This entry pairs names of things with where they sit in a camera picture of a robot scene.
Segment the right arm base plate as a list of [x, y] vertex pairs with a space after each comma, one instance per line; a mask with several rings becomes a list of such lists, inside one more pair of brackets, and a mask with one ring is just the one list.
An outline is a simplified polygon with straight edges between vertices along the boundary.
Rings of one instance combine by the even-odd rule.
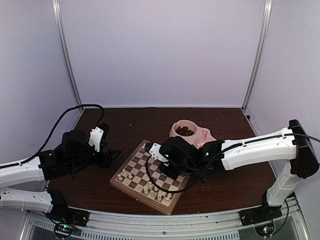
[[255, 208], [241, 210], [239, 213], [242, 226], [255, 225], [282, 216], [280, 207], [259, 206]]

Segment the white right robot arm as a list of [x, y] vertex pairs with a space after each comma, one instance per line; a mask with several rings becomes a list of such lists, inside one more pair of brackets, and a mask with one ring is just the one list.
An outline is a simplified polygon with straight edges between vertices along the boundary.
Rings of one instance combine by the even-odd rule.
[[256, 210], [259, 220], [268, 220], [302, 179], [313, 176], [320, 164], [311, 143], [297, 119], [288, 127], [257, 137], [238, 140], [216, 140], [200, 148], [180, 136], [168, 138], [159, 153], [181, 174], [204, 178], [212, 172], [226, 172], [243, 166], [284, 160], [276, 182], [265, 192], [263, 205]]

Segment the white king piece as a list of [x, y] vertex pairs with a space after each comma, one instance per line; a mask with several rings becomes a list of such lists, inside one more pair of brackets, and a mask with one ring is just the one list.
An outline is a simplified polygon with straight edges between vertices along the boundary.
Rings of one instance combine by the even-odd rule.
[[149, 182], [147, 183], [147, 188], [148, 188], [148, 190], [152, 190], [153, 184], [152, 184], [151, 181], [149, 181]]

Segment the white knight piece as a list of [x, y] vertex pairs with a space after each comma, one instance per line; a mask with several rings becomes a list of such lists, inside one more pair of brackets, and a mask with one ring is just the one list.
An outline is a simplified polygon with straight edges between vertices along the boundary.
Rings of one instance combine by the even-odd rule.
[[157, 200], [158, 200], [159, 202], [162, 201], [162, 195], [161, 195], [161, 194], [158, 194], [158, 195], [157, 195]]

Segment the white bishop piece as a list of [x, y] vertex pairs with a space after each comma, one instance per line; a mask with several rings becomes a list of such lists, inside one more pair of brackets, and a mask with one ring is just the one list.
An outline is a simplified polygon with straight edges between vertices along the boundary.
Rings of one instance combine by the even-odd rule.
[[153, 190], [150, 191], [150, 197], [154, 198], [155, 197], [155, 192]]

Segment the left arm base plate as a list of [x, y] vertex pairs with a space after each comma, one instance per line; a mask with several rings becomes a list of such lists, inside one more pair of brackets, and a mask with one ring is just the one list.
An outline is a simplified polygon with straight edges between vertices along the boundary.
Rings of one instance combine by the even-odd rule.
[[55, 223], [69, 224], [73, 227], [86, 227], [90, 217], [88, 211], [75, 208], [68, 208], [65, 212], [51, 211], [45, 215]]

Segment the pink double bowl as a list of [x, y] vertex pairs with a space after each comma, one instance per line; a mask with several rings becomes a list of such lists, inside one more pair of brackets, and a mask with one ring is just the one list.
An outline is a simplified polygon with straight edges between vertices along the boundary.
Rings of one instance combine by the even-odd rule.
[[216, 141], [208, 128], [200, 127], [190, 120], [175, 122], [169, 132], [170, 137], [181, 137], [197, 149], [205, 143]]

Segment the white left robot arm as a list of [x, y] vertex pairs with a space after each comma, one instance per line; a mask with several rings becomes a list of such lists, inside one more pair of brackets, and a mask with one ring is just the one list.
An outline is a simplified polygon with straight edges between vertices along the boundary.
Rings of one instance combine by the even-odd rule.
[[121, 151], [104, 151], [106, 133], [99, 127], [87, 136], [80, 130], [71, 130], [62, 135], [61, 143], [53, 150], [40, 151], [35, 156], [2, 164], [0, 166], [1, 207], [41, 211], [53, 214], [61, 222], [72, 218], [62, 192], [34, 192], [11, 189], [13, 185], [35, 181], [50, 181], [60, 177], [75, 177], [87, 167], [97, 165], [110, 168]]

